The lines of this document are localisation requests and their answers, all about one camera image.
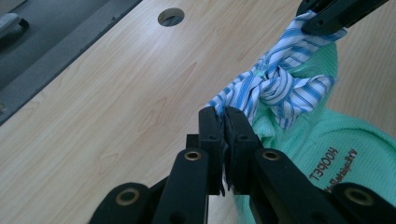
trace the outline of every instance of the round hole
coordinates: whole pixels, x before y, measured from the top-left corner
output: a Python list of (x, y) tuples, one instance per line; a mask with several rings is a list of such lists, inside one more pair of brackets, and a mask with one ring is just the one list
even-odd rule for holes
[(168, 8), (158, 16), (158, 23), (162, 26), (174, 26), (184, 19), (184, 11), (177, 7)]
[(275, 151), (266, 151), (262, 153), (262, 156), (268, 161), (277, 161), (280, 159), (279, 154)]
[(198, 161), (201, 159), (201, 157), (201, 153), (196, 151), (189, 151), (184, 154), (184, 158), (186, 158), (188, 161)]
[(373, 197), (361, 189), (348, 188), (345, 190), (345, 195), (350, 201), (363, 206), (374, 204)]
[(185, 223), (186, 219), (187, 219), (186, 214), (181, 211), (174, 212), (169, 217), (169, 221), (175, 224)]
[(137, 201), (139, 195), (139, 190), (137, 189), (125, 189), (117, 195), (116, 202), (121, 206), (131, 205)]

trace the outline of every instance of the green fabric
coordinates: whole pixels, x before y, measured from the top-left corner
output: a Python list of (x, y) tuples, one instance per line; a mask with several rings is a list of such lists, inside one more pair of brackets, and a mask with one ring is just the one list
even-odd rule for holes
[[(294, 77), (336, 77), (337, 52), (330, 44), (304, 64), (290, 70)], [(253, 130), (265, 147), (283, 151), (315, 186), (331, 190), (337, 182), (353, 182), (372, 189), (396, 205), (396, 140), (361, 119), (325, 107), (297, 118), (282, 130), (271, 110), (260, 103)], [(235, 196), (238, 223), (254, 223), (247, 196)]]

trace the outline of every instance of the wood grain surface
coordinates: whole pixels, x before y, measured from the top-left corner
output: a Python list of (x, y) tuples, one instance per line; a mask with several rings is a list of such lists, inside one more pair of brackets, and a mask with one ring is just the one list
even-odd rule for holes
[[(299, 1), (147, 0), (0, 127), (0, 223), (87, 223), (117, 185), (169, 174), (198, 111), (271, 48)], [(162, 27), (169, 8), (184, 21)], [(339, 41), (329, 108), (396, 136), (396, 4)], [(230, 193), (209, 223), (235, 223)]]

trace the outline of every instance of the cloth fold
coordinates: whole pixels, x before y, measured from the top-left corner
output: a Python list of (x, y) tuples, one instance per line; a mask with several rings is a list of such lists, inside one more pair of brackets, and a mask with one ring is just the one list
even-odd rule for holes
[(259, 100), (276, 115), (276, 122), (287, 130), (302, 113), (312, 111), (335, 81), (318, 74), (310, 78), (293, 77), (288, 70), (306, 62), (318, 49), (345, 36), (343, 29), (333, 35), (314, 36), (302, 32), (303, 25), (316, 15), (308, 11), (296, 17), (250, 71), (239, 75), (206, 106), (214, 106), (222, 116), (224, 106), (244, 111), (252, 124)]
[[(335, 44), (317, 50), (289, 72), (293, 77), (324, 73), (336, 79)], [(253, 130), (265, 147), (284, 152), (316, 187), (332, 191), (335, 184), (352, 182), (396, 206), (396, 140), (364, 120), (327, 109), (328, 97), (314, 111), (302, 114), (287, 131), (277, 125), (271, 109), (259, 102)], [(324, 169), (320, 163), (329, 151), (334, 158)], [(255, 223), (249, 197), (235, 195), (234, 202), (237, 223)]]

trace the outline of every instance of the wrinkled fabric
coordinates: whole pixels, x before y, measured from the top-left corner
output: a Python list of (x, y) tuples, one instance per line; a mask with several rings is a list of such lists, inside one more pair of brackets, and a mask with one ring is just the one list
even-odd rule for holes
[(343, 29), (333, 35), (315, 36), (302, 32), (315, 12), (296, 17), (276, 45), (266, 52), (250, 71), (240, 74), (206, 106), (214, 106), (222, 116), (224, 106), (244, 111), (250, 124), (259, 100), (276, 115), (276, 122), (287, 130), (299, 115), (312, 111), (335, 83), (331, 76), (293, 77), (288, 70), (306, 62), (323, 46), (345, 36)]

